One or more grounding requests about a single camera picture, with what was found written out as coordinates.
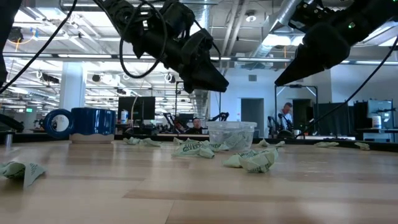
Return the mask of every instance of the black cable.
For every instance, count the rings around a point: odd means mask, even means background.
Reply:
[[[200,28],[203,29],[201,27],[201,25],[199,24],[199,22],[197,20],[195,20],[195,24]],[[211,43],[213,45],[213,47],[216,49],[217,53],[218,53],[218,62],[221,62],[221,52],[218,49],[217,45],[214,43],[214,41]]]
[[[386,57],[384,57],[383,61],[381,61],[381,63],[377,66],[377,68],[372,72],[372,74],[370,74],[370,76],[362,83],[362,85],[343,103],[341,103],[340,105],[336,106],[335,108],[333,108],[332,110],[330,110],[329,112],[325,113],[324,115],[322,115],[320,118],[318,118],[317,120],[315,120],[309,127],[307,127],[304,131],[302,131],[300,134],[296,135],[296,139],[297,137],[299,137],[300,135],[304,135],[304,133],[306,133],[310,128],[312,128],[315,124],[317,124],[320,120],[322,120],[323,118],[326,118],[329,114],[332,114],[334,111],[338,110],[339,108],[341,108],[342,106],[346,105],[352,98],[354,98],[354,96],[367,84],[367,82],[374,76],[374,74],[376,74],[376,72],[382,67],[382,65],[384,64],[384,62],[386,62],[386,60],[390,57],[392,51],[395,49],[395,47],[397,46],[397,42],[398,42],[398,36],[396,38],[396,41],[394,42],[394,44],[392,45],[390,51],[388,52],[388,54],[386,55]]]
[[[161,13],[155,8],[155,6],[153,4],[151,4],[150,2],[146,1],[146,0],[140,0],[141,3],[140,5],[138,5],[134,12],[132,12],[131,14],[131,18],[129,19],[129,22],[126,24],[126,27],[124,28],[123,33],[120,36],[120,43],[119,43],[119,60],[120,60],[120,65],[122,66],[122,69],[124,71],[124,73],[131,77],[131,78],[144,78],[145,76],[147,76],[148,74],[150,74],[155,68],[156,66],[159,64],[160,62],[160,58],[163,57],[163,54],[165,52],[166,49],[166,43],[167,43],[167,27],[166,27],[166,23],[164,21],[163,16],[161,15]],[[155,13],[158,15],[161,23],[162,23],[162,27],[163,27],[163,33],[164,33],[164,39],[163,39],[163,46],[162,46],[162,50],[160,51],[159,57],[156,59],[155,63],[153,64],[153,66],[151,66],[151,68],[146,71],[144,74],[142,75],[133,75],[131,73],[129,73],[129,71],[126,69],[126,66],[124,66],[124,60],[123,60],[123,42],[124,42],[124,36],[127,34],[127,31],[129,29],[129,26],[131,25],[131,23],[133,22],[133,20],[135,19],[135,16],[137,14],[137,12],[140,10],[140,8],[143,5],[148,5],[151,9],[153,9],[155,11]]]
[[[54,33],[51,35],[51,37],[46,41],[46,43],[43,45],[43,47],[32,57],[32,59],[18,72],[18,74],[9,82],[7,83],[3,88],[0,90],[0,94],[3,93],[4,91],[7,90],[8,87],[10,87],[28,68],[32,63],[39,57],[39,55],[50,45],[52,39],[58,34],[60,29],[67,23],[69,17],[71,16],[73,10],[75,10],[77,0],[73,0],[72,7],[70,8],[66,18],[61,22],[61,24],[57,27],[57,29],[54,31]]]

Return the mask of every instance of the plastic bin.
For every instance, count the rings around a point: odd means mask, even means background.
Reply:
[[[240,121],[210,121],[206,125],[210,142],[225,144],[231,151],[250,149],[254,128],[257,127],[255,122]]]

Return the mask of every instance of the column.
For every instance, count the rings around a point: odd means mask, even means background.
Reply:
[[[60,91],[60,109],[70,111],[72,108],[85,106],[86,79],[83,62],[64,62],[62,65],[62,80]],[[68,120],[57,117],[57,131],[68,126]]]
[[[27,106],[25,109],[24,117],[24,133],[31,133],[31,129],[34,128],[34,121],[37,119],[37,107]]]

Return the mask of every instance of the blue and white mug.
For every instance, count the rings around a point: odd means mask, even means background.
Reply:
[[[68,118],[68,127],[57,131],[52,120],[64,115]],[[44,119],[44,129],[54,138],[69,137],[73,143],[110,143],[114,139],[116,112],[98,108],[72,108],[71,112],[57,109],[49,112]]]

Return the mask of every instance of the mug handle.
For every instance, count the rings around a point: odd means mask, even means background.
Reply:
[[[54,119],[54,117],[56,117],[57,115],[64,115],[69,120],[68,127],[65,130],[63,130],[63,131],[57,131],[57,130],[55,130],[52,127],[51,122]],[[58,138],[58,139],[65,138],[65,137],[69,136],[70,133],[72,133],[72,131],[73,131],[74,127],[75,127],[73,125],[74,120],[75,119],[73,118],[72,113],[69,112],[68,110],[65,110],[65,109],[53,110],[53,111],[49,112],[44,118],[44,129],[45,129],[45,132],[47,134],[49,134],[51,137],[53,137],[53,138]]]

